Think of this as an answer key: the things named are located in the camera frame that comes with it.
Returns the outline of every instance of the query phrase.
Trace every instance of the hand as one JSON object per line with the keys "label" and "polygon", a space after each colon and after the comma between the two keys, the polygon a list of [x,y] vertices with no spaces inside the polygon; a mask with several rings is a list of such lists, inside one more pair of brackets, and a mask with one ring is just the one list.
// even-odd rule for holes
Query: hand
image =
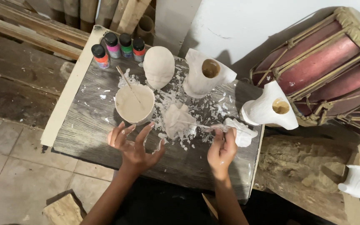
{"label": "hand", "polygon": [[136,125],[124,128],[124,122],[121,122],[118,127],[114,127],[109,132],[108,144],[122,152],[123,162],[119,170],[129,172],[129,175],[138,177],[162,158],[165,153],[163,139],[159,142],[157,150],[152,154],[145,153],[144,140],[154,125],[154,122],[146,125],[137,135],[135,142],[126,140],[126,137],[136,128]]}
{"label": "hand", "polygon": [[223,140],[223,131],[215,129],[215,138],[208,150],[208,163],[212,169],[213,176],[218,180],[228,177],[228,168],[237,153],[236,128],[229,128]]}

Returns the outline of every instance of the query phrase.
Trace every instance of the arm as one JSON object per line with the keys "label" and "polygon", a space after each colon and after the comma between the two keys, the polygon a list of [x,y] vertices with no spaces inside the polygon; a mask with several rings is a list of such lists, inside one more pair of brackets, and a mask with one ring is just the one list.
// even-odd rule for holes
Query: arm
{"label": "arm", "polygon": [[226,133],[226,140],[223,140],[223,132],[216,129],[216,135],[207,156],[214,176],[219,223],[247,225],[247,219],[237,202],[228,174],[228,167],[237,153],[236,132],[235,128],[230,128]]}
{"label": "arm", "polygon": [[133,182],[141,173],[153,167],[163,156],[164,142],[162,140],[155,154],[145,153],[144,140],[154,125],[152,122],[145,126],[136,137],[135,142],[126,140],[126,136],[136,128],[135,125],[124,128],[124,122],[122,122],[108,134],[109,145],[122,152],[122,166],[80,225],[109,224]]}

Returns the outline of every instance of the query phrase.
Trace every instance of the paint bottle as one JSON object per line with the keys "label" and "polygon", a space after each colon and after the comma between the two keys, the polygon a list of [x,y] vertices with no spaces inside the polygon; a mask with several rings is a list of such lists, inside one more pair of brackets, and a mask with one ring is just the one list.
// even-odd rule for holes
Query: paint bottle
{"label": "paint bottle", "polygon": [[117,37],[114,33],[109,32],[104,37],[107,51],[109,52],[110,57],[118,59],[121,56],[120,45],[117,43]]}
{"label": "paint bottle", "polygon": [[119,36],[120,41],[120,49],[122,50],[122,54],[126,58],[133,57],[133,51],[131,46],[131,37],[128,34],[121,34]]}
{"label": "paint bottle", "polygon": [[137,62],[143,62],[145,56],[145,44],[142,38],[135,38],[133,40],[133,55],[134,60]]}
{"label": "paint bottle", "polygon": [[94,59],[101,69],[106,69],[109,67],[109,58],[108,55],[105,53],[105,49],[102,45],[93,45],[91,47],[91,52],[93,53]]}

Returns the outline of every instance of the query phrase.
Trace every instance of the black bottle cap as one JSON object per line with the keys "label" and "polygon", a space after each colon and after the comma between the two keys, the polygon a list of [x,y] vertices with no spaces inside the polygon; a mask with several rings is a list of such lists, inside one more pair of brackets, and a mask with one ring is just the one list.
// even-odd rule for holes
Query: black bottle cap
{"label": "black bottle cap", "polygon": [[133,40],[133,48],[136,51],[142,51],[144,49],[144,40],[142,38],[135,38]]}
{"label": "black bottle cap", "polygon": [[117,37],[114,33],[109,32],[105,35],[105,43],[106,45],[110,46],[110,47],[114,47],[117,45]]}
{"label": "black bottle cap", "polygon": [[119,36],[120,44],[124,47],[128,47],[131,45],[131,37],[129,34],[121,34]]}
{"label": "black bottle cap", "polygon": [[105,56],[105,49],[100,44],[95,44],[91,47],[91,52],[97,58],[103,58]]}

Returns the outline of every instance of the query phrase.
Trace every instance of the bowl of plaster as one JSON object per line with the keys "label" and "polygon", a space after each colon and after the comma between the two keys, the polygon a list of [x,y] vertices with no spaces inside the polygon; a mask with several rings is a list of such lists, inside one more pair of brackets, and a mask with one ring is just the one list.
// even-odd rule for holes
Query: bowl of plaster
{"label": "bowl of plaster", "polygon": [[152,119],[155,95],[148,86],[130,85],[134,93],[128,85],[123,86],[116,93],[115,107],[124,120],[131,124],[142,125]]}

